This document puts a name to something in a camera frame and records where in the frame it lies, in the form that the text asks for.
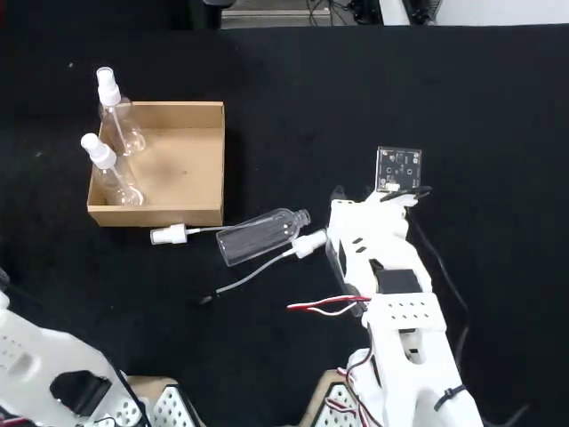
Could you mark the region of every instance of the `spray bottle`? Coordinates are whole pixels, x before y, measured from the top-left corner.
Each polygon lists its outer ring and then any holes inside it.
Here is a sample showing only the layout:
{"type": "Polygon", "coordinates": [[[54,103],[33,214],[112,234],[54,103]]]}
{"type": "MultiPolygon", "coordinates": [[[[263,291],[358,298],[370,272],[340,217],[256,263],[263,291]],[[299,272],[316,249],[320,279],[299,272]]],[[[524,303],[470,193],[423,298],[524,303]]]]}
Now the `spray bottle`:
{"type": "Polygon", "coordinates": [[[144,202],[137,189],[131,168],[124,157],[118,157],[94,133],[81,138],[81,147],[89,153],[95,165],[93,178],[110,205],[140,206],[144,202]]]}
{"type": "Polygon", "coordinates": [[[132,119],[132,103],[121,95],[112,68],[97,70],[100,120],[111,145],[119,154],[131,156],[146,148],[140,127],[132,119]]]}

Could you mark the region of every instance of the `open cardboard tray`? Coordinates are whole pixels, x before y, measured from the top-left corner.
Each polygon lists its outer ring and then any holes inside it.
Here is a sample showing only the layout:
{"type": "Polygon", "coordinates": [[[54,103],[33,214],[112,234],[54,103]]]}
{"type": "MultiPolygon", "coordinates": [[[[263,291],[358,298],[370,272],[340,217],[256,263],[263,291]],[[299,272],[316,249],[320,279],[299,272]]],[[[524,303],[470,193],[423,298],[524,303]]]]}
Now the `open cardboard tray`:
{"type": "MultiPolygon", "coordinates": [[[[105,227],[223,223],[225,117],[222,102],[134,102],[147,141],[128,157],[145,200],[142,206],[107,205],[91,177],[87,211],[105,227]]],[[[109,143],[103,127],[100,138],[109,143]]]]}

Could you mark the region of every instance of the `black fabric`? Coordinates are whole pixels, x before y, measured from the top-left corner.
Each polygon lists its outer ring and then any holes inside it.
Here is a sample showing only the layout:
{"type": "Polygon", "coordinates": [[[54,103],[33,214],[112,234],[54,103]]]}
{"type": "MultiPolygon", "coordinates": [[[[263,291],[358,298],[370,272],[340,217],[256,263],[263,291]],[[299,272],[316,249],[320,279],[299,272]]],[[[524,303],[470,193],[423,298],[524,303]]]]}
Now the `black fabric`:
{"type": "MultiPolygon", "coordinates": [[[[337,184],[366,196],[378,145],[423,149],[434,190],[415,212],[472,314],[463,382],[487,419],[530,402],[520,426],[561,425],[568,39],[567,26],[7,36],[2,264],[55,314],[12,307],[82,329],[129,374],[178,379],[208,425],[298,422],[324,370],[366,345],[350,316],[285,311],[339,292],[323,251],[197,308],[266,258],[228,269],[211,234],[150,246],[148,230],[97,227],[79,138],[97,130],[93,71],[108,64],[135,100],[225,101],[227,223],[285,206],[316,230],[337,184]]],[[[454,345],[460,307],[418,247],[454,345]]]]}

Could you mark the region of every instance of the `clear plastic spray bottle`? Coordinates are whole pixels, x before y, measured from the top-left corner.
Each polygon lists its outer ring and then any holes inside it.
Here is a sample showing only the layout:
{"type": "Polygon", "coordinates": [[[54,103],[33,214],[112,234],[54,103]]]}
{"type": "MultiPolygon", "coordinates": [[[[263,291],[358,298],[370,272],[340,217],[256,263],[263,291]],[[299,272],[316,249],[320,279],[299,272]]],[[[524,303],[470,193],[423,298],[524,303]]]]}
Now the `clear plastic spray bottle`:
{"type": "Polygon", "coordinates": [[[119,154],[131,156],[146,148],[140,127],[132,119],[132,103],[121,96],[112,68],[97,70],[100,120],[106,135],[119,154]]]}
{"type": "Polygon", "coordinates": [[[225,263],[231,267],[292,242],[309,224],[308,211],[280,208],[220,231],[217,241],[225,263]]]}
{"type": "Polygon", "coordinates": [[[144,196],[137,189],[134,175],[124,157],[117,157],[107,144],[94,133],[81,138],[81,147],[89,153],[96,166],[93,178],[110,205],[140,206],[144,196]]]}

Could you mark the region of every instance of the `white robotic arm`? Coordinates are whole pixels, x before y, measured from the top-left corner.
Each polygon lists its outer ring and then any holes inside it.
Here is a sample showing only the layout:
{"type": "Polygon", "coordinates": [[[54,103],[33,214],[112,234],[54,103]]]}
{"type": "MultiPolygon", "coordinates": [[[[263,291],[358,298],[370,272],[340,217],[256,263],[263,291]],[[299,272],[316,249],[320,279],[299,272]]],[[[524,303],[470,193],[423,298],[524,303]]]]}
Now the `white robotic arm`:
{"type": "Polygon", "coordinates": [[[108,416],[122,427],[139,422],[138,406],[100,351],[33,325],[9,303],[0,292],[0,407],[40,426],[75,427],[108,416]]]}
{"type": "Polygon", "coordinates": [[[417,150],[380,149],[372,195],[361,203],[332,201],[327,253],[344,290],[371,298],[356,314],[363,312],[379,377],[369,359],[358,364],[367,353],[359,350],[349,360],[348,381],[384,427],[481,427],[430,275],[406,241],[420,166],[417,150]],[[402,190],[406,182],[409,191],[402,190]]]}

